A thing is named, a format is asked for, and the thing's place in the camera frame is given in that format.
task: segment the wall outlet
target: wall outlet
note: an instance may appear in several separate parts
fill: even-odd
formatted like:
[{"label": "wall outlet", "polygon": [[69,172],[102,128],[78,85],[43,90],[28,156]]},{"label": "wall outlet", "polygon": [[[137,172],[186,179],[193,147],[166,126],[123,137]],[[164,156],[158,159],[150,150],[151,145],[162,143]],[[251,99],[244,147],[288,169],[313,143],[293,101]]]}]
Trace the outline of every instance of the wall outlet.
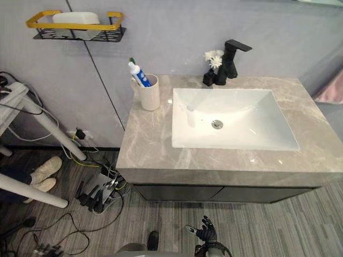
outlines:
[{"label": "wall outlet", "polygon": [[[88,131],[88,130],[83,130],[83,132],[85,133],[85,135],[86,135],[86,137],[85,137],[85,139],[84,140],[87,140],[87,139],[92,139],[93,138],[93,136],[92,136],[92,134]],[[67,131],[66,132],[67,133],[67,135],[70,137],[70,138],[73,138],[73,136],[75,135],[75,133],[76,133],[76,130],[73,130],[73,131]]]}]

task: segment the toothbrush cup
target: toothbrush cup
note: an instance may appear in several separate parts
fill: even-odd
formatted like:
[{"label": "toothbrush cup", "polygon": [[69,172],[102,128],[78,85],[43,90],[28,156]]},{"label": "toothbrush cup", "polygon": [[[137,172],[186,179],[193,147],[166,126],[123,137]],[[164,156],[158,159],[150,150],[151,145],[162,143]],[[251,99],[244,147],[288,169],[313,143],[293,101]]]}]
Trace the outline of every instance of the toothbrush cup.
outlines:
[{"label": "toothbrush cup", "polygon": [[131,86],[140,98],[143,109],[154,111],[160,106],[160,88],[159,79],[153,74],[146,74],[151,87],[141,87],[134,78],[131,78]]}]

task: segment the pink object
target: pink object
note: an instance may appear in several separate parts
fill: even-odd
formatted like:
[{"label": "pink object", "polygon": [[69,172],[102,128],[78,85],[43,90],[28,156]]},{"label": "pink object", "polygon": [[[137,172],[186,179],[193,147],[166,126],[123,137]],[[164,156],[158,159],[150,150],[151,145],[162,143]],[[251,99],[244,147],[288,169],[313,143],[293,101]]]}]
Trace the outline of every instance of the pink object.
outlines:
[{"label": "pink object", "polygon": [[343,104],[343,70],[314,99],[319,103]]}]

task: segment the plug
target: plug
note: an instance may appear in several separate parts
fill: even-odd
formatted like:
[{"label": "plug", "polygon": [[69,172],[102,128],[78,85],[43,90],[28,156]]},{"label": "plug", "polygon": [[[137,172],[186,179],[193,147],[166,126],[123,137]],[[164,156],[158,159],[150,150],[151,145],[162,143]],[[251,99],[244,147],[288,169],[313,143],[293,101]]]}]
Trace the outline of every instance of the plug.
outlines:
[{"label": "plug", "polygon": [[75,135],[77,136],[78,139],[84,140],[86,137],[86,134],[79,128],[76,128],[76,133]]}]

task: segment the white flower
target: white flower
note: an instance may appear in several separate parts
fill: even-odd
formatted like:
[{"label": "white flower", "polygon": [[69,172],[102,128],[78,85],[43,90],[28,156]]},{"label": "white flower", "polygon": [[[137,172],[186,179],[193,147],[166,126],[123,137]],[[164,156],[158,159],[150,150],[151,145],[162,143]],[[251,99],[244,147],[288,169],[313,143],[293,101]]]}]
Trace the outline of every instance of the white flower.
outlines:
[{"label": "white flower", "polygon": [[212,50],[212,51],[205,52],[204,58],[206,61],[210,61],[216,55],[217,55],[217,52],[215,50]]},{"label": "white flower", "polygon": [[210,67],[212,69],[218,68],[222,63],[221,57],[220,56],[214,56],[211,60],[210,60]]},{"label": "white flower", "polygon": [[223,50],[217,50],[215,52],[216,52],[216,55],[219,55],[219,56],[223,56],[224,55],[224,51]]}]

